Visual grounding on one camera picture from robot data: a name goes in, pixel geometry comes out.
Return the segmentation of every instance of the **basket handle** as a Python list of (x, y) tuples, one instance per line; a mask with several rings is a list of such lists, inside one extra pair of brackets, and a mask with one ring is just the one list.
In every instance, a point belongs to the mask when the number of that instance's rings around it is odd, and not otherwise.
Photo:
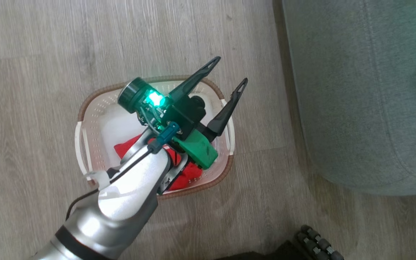
[(75, 152), (76, 152), (76, 160), (78, 161), (79, 169), (83, 175), (87, 174), (89, 171), (86, 168), (85, 160), (83, 160), (83, 155), (81, 154), (81, 125), (83, 124), (82, 121), (79, 121), (76, 124), (75, 128)]
[[(221, 99), (221, 103), (223, 107), (227, 104), (225, 99)], [(233, 155), (235, 150), (235, 130), (234, 121), (232, 120), (232, 117), (229, 118), (229, 121), (227, 123), (226, 141), (227, 146), (229, 148), (229, 155)]]

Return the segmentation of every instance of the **robotic arm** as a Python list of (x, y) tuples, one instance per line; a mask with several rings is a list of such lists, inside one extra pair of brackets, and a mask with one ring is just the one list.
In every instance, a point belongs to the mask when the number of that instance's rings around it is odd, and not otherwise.
[[(212, 59), (167, 97), (140, 78), (126, 84), (118, 104), (137, 113), (147, 128), (119, 166), (88, 174), (99, 187), (74, 200), (65, 223), (30, 259), (118, 259), (157, 208), (157, 194), (171, 186), (187, 163), (192, 161), (203, 169), (213, 164), (218, 153), (211, 142), (222, 134), (248, 79), (238, 85), (231, 100), (206, 126), (200, 123), (206, 114), (205, 103), (188, 94), (220, 59)], [(178, 165), (173, 165), (162, 149), (165, 144), (180, 154)]]

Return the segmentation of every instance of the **black wire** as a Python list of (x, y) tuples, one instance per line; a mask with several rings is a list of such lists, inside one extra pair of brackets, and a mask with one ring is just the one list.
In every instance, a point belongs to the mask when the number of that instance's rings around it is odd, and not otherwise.
[(176, 150), (174, 150), (174, 166), (178, 166), (178, 154)]
[(84, 194), (84, 195), (81, 195), (81, 196), (79, 196), (78, 198), (76, 198), (71, 204), (70, 204), (70, 206), (68, 206), (68, 210), (66, 211), (66, 216), (65, 216), (65, 221), (67, 221), (67, 219), (70, 217), (70, 214), (71, 214), (71, 212), (72, 212), (72, 209), (73, 209), (73, 207), (74, 207), (74, 205), (77, 203), (77, 202), (79, 202), (80, 200), (82, 200), (82, 199), (84, 199), (84, 198), (86, 198), (86, 197), (88, 197), (88, 196), (91, 196), (92, 194), (95, 194), (96, 192), (98, 192), (99, 191), (99, 189), (95, 189), (95, 190), (93, 190), (93, 191), (90, 191), (90, 192), (88, 192), (87, 194)]
[(147, 114), (146, 114), (146, 112), (145, 112), (145, 110), (141, 107), (140, 108), (140, 111), (142, 112), (142, 116), (144, 117), (144, 120), (146, 121), (146, 123), (147, 123), (147, 125), (155, 132), (155, 133), (157, 133), (157, 134), (160, 134), (160, 132), (159, 131), (157, 131), (156, 129), (155, 129), (155, 127), (151, 124), (151, 122), (150, 122), (150, 120), (148, 119), (148, 117), (147, 117)]
[[(127, 173), (132, 167), (134, 167), (136, 164), (138, 164), (140, 161), (142, 161), (142, 159), (144, 159), (150, 153), (152, 153), (152, 150), (147, 150), (147, 152), (145, 152), (143, 155), (141, 155), (139, 158), (137, 158), (136, 161), (133, 161), (132, 164), (130, 164), (125, 170), (123, 170), (122, 173), (120, 173), (113, 180), (111, 180), (110, 181), (110, 184), (112, 184), (115, 181), (117, 181), (118, 179), (120, 179), (125, 173)], [(87, 198), (88, 196), (91, 196), (92, 194), (95, 194), (98, 191), (99, 191), (99, 189), (95, 189), (93, 191), (90, 191), (87, 194), (84, 194), (84, 195), (79, 196), (73, 202), (71, 202), (70, 206), (68, 206), (68, 210), (66, 211), (65, 221), (67, 221), (68, 218), (70, 217), (70, 214), (72, 212), (72, 209), (73, 209), (73, 207), (75, 206), (75, 204), (77, 202), (79, 202), (80, 200), (82, 200), (84, 198)]]
[(130, 164), (126, 169), (123, 170), (122, 173), (117, 175), (113, 180), (110, 181), (110, 184), (114, 183), (118, 179), (120, 179), (125, 173), (127, 173), (132, 167), (134, 167), (136, 164), (138, 164), (140, 161), (142, 161), (143, 158), (145, 158), (147, 155), (150, 155), (152, 153), (152, 150), (147, 150), (143, 155), (141, 155), (139, 158), (137, 158), (136, 161), (133, 161), (132, 164)]

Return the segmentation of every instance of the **gray cushion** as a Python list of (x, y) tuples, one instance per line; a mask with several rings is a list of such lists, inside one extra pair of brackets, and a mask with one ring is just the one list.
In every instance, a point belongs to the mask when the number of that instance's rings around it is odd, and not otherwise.
[(317, 171), (359, 191), (416, 194), (416, 1), (283, 4)]

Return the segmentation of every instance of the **laundry basket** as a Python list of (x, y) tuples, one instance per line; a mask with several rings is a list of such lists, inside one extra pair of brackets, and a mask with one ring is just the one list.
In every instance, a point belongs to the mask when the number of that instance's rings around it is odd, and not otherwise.
[[(155, 77), (145, 79), (160, 93), (168, 93), (187, 79), (188, 76)], [(107, 170), (120, 164), (120, 158), (114, 146), (124, 143), (139, 135), (145, 129), (137, 120), (137, 115), (130, 114), (117, 104), (117, 97), (125, 83), (114, 84), (92, 93), (81, 105), (78, 123), (75, 129), (75, 151), (83, 175), (90, 171)], [(205, 101), (206, 116), (202, 119), (207, 124), (226, 105), (221, 90), (211, 81), (203, 79), (190, 95), (196, 94)], [(229, 172), (233, 163), (235, 133), (232, 118), (226, 130), (217, 137), (213, 147), (218, 158), (213, 165), (202, 172), (200, 178), (192, 179), (186, 188), (166, 191), (161, 199), (190, 194), (218, 184)], [(88, 179), (91, 186), (96, 183)]]

